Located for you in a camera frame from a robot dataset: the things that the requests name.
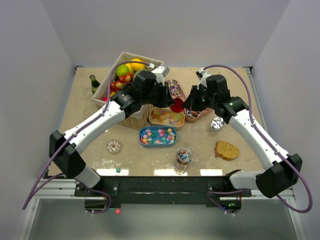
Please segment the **silver metal scoop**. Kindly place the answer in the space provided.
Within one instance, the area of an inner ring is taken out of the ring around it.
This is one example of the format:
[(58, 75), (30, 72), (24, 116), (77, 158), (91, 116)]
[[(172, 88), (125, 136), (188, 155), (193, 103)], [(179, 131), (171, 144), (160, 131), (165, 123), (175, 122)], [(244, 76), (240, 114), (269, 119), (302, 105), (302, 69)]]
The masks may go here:
[(216, 116), (212, 121), (211, 121), (211, 129), (213, 131), (218, 131), (220, 130), (225, 124), (225, 121), (222, 117)]

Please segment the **clear glass jar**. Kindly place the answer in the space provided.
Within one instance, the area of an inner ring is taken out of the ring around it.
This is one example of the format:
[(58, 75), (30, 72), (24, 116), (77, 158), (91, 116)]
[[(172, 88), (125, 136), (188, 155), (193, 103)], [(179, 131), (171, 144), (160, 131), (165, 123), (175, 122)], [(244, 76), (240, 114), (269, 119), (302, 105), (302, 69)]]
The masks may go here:
[(189, 148), (183, 147), (179, 149), (175, 156), (175, 167), (179, 174), (187, 170), (192, 162), (192, 152)]

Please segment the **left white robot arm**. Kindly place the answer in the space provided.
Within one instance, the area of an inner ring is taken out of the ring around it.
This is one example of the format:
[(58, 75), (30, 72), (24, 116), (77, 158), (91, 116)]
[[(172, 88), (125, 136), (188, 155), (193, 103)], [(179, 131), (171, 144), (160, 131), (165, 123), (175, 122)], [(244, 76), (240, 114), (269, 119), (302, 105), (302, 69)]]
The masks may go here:
[(143, 105), (167, 108), (174, 104), (165, 77), (167, 66), (152, 71), (138, 72), (132, 83), (128, 83), (85, 121), (74, 128), (60, 133), (54, 131), (49, 138), (49, 156), (67, 177), (86, 185), (86, 191), (99, 196), (104, 190), (100, 175), (81, 157), (81, 153), (113, 125), (125, 120)]

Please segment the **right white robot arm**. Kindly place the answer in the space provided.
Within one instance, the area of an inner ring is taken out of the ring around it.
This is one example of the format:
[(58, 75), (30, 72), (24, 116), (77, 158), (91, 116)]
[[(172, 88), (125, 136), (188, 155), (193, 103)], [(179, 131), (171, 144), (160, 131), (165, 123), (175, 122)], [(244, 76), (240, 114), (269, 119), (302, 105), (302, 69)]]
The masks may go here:
[(208, 72), (196, 73), (200, 82), (191, 88), (183, 103), (185, 109), (212, 109), (224, 122), (236, 130), (258, 157), (264, 171), (234, 173), (223, 183), (223, 192), (230, 197), (241, 189), (257, 189), (273, 198), (298, 182), (303, 160), (280, 147), (261, 125), (250, 117), (249, 106), (239, 97), (231, 96), (224, 76)]

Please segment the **yellow tray gummy candies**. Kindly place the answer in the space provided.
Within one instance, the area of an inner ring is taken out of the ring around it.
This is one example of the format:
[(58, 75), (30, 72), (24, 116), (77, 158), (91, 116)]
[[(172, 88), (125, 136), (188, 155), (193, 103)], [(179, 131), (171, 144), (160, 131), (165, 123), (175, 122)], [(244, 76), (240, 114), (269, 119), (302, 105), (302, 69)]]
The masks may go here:
[(149, 112), (148, 120), (152, 126), (180, 129), (185, 123), (185, 115), (182, 112), (176, 113), (170, 109), (153, 107)]

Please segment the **blue tray star candies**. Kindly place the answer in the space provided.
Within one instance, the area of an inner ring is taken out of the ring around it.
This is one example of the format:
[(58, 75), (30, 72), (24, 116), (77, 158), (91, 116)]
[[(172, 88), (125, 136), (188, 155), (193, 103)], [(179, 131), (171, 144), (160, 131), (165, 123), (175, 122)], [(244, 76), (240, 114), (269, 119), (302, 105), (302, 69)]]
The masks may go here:
[(172, 147), (177, 141), (177, 131), (170, 126), (146, 126), (140, 129), (138, 139), (143, 147)]

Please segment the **pink tray of lollipops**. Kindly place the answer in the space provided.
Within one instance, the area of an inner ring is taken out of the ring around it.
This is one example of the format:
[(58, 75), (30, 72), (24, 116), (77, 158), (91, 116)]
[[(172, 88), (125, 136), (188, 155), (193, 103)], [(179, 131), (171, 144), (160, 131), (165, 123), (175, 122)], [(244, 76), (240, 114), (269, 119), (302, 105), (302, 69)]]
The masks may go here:
[(185, 116), (185, 120), (189, 123), (194, 123), (196, 121), (198, 121), (199, 119), (201, 119), (202, 117), (204, 117), (205, 115), (209, 114), (212, 110), (207, 108), (205, 110), (202, 111), (191, 111), (188, 109), (184, 109), (183, 113)]

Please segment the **pink tray swirl lollipops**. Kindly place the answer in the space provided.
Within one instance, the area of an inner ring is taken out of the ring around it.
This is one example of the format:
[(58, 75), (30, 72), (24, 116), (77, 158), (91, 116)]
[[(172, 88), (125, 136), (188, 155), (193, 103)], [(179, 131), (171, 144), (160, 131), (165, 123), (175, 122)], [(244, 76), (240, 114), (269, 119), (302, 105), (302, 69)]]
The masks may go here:
[(183, 102), (186, 100), (186, 96), (177, 80), (170, 79), (168, 81), (168, 89), (173, 99), (180, 99)]

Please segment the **wicker basket with liner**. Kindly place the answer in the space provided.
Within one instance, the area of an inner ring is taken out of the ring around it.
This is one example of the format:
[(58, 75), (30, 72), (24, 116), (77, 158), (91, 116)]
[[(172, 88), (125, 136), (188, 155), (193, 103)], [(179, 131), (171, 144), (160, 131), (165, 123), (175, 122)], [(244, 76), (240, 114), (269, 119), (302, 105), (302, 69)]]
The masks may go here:
[[(124, 62), (132, 61), (133, 59), (139, 59), (147, 64), (153, 64), (155, 67), (164, 65), (164, 61), (162, 60), (123, 51), (118, 56), (112, 67), (114, 68)], [(99, 87), (96, 89), (92, 97), (92, 100), (95, 102), (98, 108), (101, 108), (106, 104), (103, 98), (107, 96), (108, 91), (112, 90), (111, 83), (115, 81), (115, 72), (107, 73), (107, 75), (101, 81)], [(135, 102), (134, 97), (130, 96), (129, 93), (130, 88), (126, 87), (125, 89), (121, 89), (120, 93), (116, 93), (114, 96), (111, 96), (110, 99), (118, 103), (120, 105), (120, 109), (124, 110), (125, 113), (125, 119), (120, 121), (118, 124), (139, 130), (147, 125), (151, 106), (149, 104)]]

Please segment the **green lime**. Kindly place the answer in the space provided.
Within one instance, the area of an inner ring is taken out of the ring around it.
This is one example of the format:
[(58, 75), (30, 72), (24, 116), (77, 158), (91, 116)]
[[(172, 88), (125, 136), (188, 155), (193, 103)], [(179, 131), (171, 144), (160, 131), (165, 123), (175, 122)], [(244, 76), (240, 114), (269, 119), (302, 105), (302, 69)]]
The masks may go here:
[(118, 77), (125, 76), (128, 73), (130, 73), (130, 68), (125, 64), (121, 64), (116, 68), (116, 75)]

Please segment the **bread slice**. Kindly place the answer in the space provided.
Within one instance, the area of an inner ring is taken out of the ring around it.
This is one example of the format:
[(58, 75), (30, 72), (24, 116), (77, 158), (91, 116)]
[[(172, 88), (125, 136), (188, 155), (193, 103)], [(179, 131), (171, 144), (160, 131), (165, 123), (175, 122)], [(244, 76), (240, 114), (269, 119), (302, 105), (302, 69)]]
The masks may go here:
[(236, 159), (240, 154), (240, 150), (229, 142), (219, 140), (215, 143), (214, 155), (223, 160), (230, 161)]

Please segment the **red apple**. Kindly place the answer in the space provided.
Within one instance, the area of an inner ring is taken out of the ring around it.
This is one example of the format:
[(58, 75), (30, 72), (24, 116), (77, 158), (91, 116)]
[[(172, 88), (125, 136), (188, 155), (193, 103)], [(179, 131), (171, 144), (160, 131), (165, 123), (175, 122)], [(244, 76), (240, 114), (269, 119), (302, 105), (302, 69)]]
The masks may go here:
[(108, 102), (110, 100), (110, 97), (109, 96), (105, 96), (103, 99), (102, 99), (102, 101), (104, 101), (104, 102)]

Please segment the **sprinkled donut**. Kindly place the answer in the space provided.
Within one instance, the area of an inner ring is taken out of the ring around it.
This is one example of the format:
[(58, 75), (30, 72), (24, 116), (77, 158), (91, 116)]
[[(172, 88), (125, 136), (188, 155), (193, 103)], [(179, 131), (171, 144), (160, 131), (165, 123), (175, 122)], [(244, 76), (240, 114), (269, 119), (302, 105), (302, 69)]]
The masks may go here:
[(111, 154), (117, 154), (122, 149), (122, 145), (118, 140), (112, 139), (107, 143), (106, 149)]

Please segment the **green glass bottle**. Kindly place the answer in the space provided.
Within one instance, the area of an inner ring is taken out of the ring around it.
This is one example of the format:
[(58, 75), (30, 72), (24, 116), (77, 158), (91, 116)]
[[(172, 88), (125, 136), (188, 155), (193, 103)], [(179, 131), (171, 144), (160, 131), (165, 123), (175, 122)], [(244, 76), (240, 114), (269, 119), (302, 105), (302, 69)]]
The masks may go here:
[(98, 82), (95, 75), (93, 75), (93, 74), (89, 76), (89, 79), (91, 81), (91, 91), (92, 91), (92, 94), (94, 95), (96, 93), (97, 89), (99, 88), (100, 83)]

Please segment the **black base mount frame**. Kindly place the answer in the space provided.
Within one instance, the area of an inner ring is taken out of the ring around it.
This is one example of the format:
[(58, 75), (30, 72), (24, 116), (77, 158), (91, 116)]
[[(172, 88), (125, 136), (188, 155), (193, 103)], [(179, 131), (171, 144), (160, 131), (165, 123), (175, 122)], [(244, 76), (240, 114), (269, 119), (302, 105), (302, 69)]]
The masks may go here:
[(84, 197), (88, 211), (123, 205), (205, 205), (237, 213), (241, 198), (250, 190), (237, 192), (228, 176), (104, 176), (90, 191), (78, 183), (74, 195)]

